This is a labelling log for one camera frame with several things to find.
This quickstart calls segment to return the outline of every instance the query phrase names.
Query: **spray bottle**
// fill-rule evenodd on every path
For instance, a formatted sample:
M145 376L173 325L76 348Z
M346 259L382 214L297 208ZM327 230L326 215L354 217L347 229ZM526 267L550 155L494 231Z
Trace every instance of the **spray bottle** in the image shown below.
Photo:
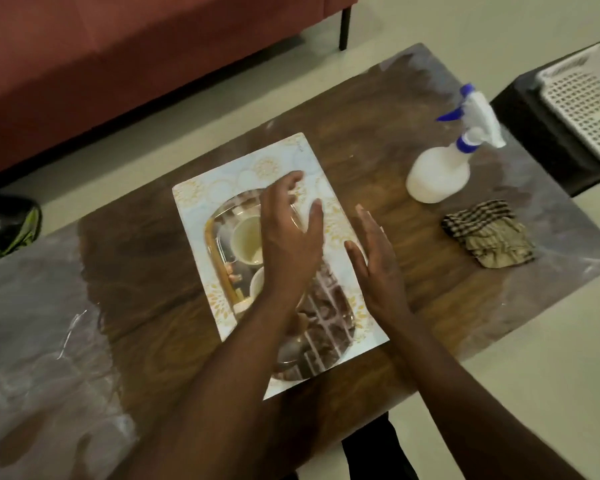
M462 119L466 130L449 146L423 152L407 177L407 192L416 200L436 203L460 191L469 181L469 158L481 144L505 145L500 124L487 98L471 84L460 88L463 102L437 121Z

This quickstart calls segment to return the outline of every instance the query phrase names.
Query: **checkered cloth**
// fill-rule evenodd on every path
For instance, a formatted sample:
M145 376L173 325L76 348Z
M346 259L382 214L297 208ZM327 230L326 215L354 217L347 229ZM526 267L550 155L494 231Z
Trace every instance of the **checkered cloth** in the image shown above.
M448 214L441 225L485 267L513 266L534 258L527 229L504 200L488 200Z

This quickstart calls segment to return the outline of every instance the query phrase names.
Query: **red sofa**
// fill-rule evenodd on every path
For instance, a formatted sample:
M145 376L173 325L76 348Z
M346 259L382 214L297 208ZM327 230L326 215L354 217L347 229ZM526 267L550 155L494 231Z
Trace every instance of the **red sofa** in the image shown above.
M0 0L0 171L355 2Z

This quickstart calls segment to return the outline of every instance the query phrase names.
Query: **floor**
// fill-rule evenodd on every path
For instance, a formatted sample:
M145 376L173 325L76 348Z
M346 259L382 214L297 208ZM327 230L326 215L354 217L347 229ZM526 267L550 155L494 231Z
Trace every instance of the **floor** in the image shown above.
M600 0L360 0L343 54L338 26L332 17L267 62L7 190L37 199L43 232L52 232L416 42L493 97L518 74L599 41ZM600 226L600 185L576 202ZM600 278L465 365L585 476L600 479ZM390 416L420 478L461 478L419 396ZM348 478L339 447L299 473Z

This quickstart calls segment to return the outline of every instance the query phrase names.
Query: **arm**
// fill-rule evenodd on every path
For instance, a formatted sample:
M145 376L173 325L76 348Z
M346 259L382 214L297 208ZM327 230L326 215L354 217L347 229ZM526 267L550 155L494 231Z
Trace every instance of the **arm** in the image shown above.
M128 459L126 478L224 479L262 405L290 317L322 258L322 207L313 203L307 233L291 219L291 172L261 197L263 291L211 355L155 434Z
M351 241L345 247L371 314L404 358L440 434L468 480L583 480L524 427L449 354L409 310L391 243L358 206L368 264Z

